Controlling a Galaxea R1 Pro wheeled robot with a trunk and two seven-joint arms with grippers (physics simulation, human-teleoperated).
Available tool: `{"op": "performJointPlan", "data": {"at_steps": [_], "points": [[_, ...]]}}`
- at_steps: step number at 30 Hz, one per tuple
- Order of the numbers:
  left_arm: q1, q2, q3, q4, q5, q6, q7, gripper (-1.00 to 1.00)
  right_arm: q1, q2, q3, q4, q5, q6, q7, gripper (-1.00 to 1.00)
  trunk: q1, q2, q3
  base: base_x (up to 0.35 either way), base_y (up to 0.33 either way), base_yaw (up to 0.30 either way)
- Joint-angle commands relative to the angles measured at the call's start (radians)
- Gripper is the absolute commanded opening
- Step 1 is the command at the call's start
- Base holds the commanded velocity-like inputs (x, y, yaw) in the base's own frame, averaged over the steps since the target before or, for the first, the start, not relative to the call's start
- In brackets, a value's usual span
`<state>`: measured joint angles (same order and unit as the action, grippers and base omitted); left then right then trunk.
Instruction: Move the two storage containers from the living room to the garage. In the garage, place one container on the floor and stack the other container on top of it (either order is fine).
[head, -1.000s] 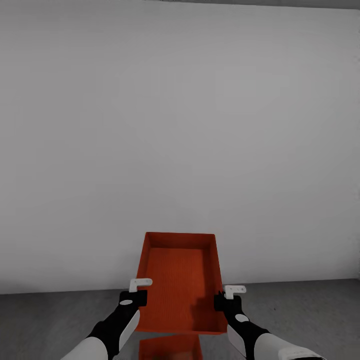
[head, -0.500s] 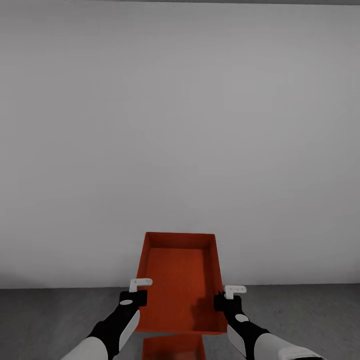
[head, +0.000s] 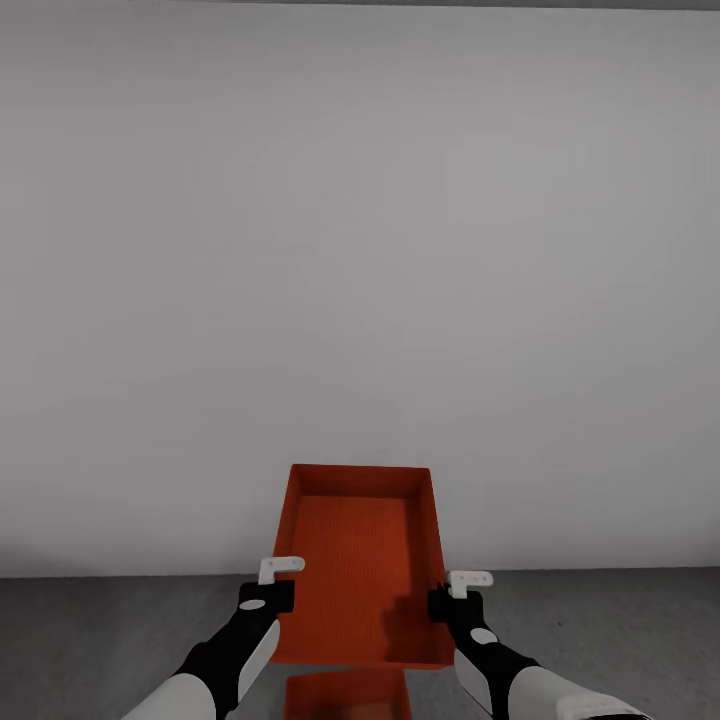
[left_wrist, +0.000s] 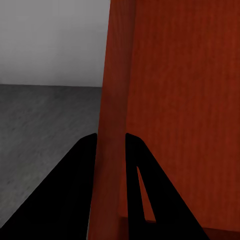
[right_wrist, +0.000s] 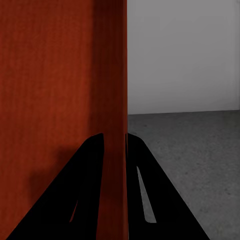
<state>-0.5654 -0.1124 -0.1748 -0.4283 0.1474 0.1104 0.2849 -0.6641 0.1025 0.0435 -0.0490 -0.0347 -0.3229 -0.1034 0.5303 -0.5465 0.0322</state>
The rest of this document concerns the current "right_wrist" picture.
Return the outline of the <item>storage box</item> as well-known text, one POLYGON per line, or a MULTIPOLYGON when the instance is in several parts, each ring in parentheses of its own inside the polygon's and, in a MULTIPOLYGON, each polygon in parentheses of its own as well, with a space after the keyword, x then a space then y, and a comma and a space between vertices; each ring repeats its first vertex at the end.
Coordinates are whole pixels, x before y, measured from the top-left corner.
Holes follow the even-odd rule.
POLYGON ((95 240, 129 240, 127 0, 0 0, 0 240, 100 133, 95 240))

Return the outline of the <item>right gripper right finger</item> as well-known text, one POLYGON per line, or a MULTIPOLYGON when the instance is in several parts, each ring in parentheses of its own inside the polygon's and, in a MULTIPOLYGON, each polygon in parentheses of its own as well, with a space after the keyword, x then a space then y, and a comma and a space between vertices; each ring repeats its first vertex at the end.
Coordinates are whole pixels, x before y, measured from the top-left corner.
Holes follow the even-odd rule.
POLYGON ((210 240, 144 141, 125 141, 128 240, 210 240), (139 168, 157 223, 145 220, 139 168))

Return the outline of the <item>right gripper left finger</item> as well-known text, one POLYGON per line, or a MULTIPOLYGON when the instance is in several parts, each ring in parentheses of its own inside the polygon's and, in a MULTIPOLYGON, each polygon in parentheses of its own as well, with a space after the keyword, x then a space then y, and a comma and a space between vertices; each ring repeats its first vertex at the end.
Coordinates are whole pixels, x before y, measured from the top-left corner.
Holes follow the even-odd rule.
POLYGON ((6 240, 96 240, 104 152, 88 138, 6 240))

